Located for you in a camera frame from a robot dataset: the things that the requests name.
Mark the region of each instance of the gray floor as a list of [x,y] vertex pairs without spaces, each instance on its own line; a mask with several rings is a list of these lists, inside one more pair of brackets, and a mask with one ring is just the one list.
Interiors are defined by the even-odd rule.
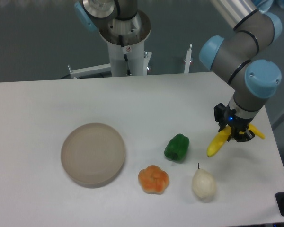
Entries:
[[[193,43],[190,72],[207,71],[198,59],[203,44],[213,35],[225,38],[232,29],[208,0],[139,0],[139,9],[151,20],[145,43],[153,53],[151,74],[182,73],[182,62]],[[98,32],[89,33],[73,10],[74,0],[0,0],[0,82],[58,79],[73,69],[109,63],[107,47]],[[276,63],[283,80],[266,104],[273,122],[284,108],[284,11],[270,12],[283,22],[279,39],[255,59]],[[274,130],[284,164],[284,122]]]

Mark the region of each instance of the blue joint cap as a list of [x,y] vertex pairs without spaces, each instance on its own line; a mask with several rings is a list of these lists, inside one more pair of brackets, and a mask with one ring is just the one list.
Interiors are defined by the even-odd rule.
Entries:
[[97,31],[97,27],[94,25],[94,23],[88,17],[86,12],[84,11],[84,8],[81,6],[81,4],[79,2],[76,2],[74,4],[74,8],[75,8],[75,12],[76,12],[77,17],[80,19],[80,21],[84,25],[84,27],[90,32]]
[[280,18],[273,14],[273,13],[265,13],[266,16],[269,16],[269,18],[271,19],[271,21],[274,24],[274,28],[275,28],[275,36],[274,36],[274,40],[273,42],[279,38],[280,34],[282,33],[283,30],[283,26],[282,26],[282,22],[280,20]]
[[245,84],[258,98],[273,96],[281,82],[282,74],[276,64],[266,60],[252,62],[245,71]]
[[207,40],[203,45],[199,54],[199,59],[208,70],[211,70],[214,58],[216,57],[223,40],[224,38],[216,35]]

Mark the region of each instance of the cable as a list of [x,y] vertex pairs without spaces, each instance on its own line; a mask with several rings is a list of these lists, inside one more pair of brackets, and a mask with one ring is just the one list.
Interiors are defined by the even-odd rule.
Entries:
[[67,77],[69,77],[70,76],[70,74],[67,74],[66,76],[64,76],[64,77],[61,77],[60,79],[64,79],[64,78],[67,78]]
[[[125,47],[124,43],[123,43],[123,36],[122,35],[119,35],[119,42],[120,42],[120,45],[121,45],[122,48]],[[131,70],[129,69],[127,54],[125,53],[125,54],[123,54],[123,56],[124,56],[124,59],[126,61],[126,65],[127,65],[127,75],[131,76],[132,73],[131,73]]]

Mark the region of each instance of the orange toy pumpkin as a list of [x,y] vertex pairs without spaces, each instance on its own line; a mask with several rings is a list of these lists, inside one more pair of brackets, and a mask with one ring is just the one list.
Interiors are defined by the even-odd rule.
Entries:
[[147,193],[161,194],[169,184],[168,174],[157,166],[149,166],[141,170],[138,179]]

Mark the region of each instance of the silver metal tube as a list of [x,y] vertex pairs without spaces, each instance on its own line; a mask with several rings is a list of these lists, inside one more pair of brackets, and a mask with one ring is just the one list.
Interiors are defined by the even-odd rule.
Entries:
[[83,0],[84,8],[97,18],[108,17],[115,8],[114,0]]
[[232,28],[257,9],[251,0],[211,0],[211,3]]

